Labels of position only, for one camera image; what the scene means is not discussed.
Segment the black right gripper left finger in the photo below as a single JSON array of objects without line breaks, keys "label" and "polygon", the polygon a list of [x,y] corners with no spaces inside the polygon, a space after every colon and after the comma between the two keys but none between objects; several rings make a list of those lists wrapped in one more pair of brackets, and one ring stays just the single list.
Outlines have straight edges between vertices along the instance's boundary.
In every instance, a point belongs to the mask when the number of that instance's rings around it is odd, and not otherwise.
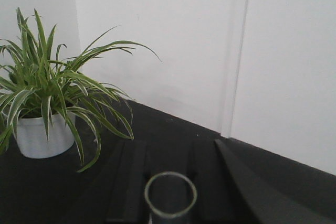
[{"label": "black right gripper left finger", "polygon": [[146,142],[125,142],[113,182],[105,221],[141,221]]}]

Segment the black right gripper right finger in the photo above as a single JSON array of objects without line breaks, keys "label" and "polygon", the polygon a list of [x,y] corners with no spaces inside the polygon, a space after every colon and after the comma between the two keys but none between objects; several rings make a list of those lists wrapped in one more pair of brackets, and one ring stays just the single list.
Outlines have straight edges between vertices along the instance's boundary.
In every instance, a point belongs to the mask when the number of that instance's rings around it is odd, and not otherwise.
[{"label": "black right gripper right finger", "polygon": [[239,140],[192,143],[202,223],[335,223],[335,176]]}]

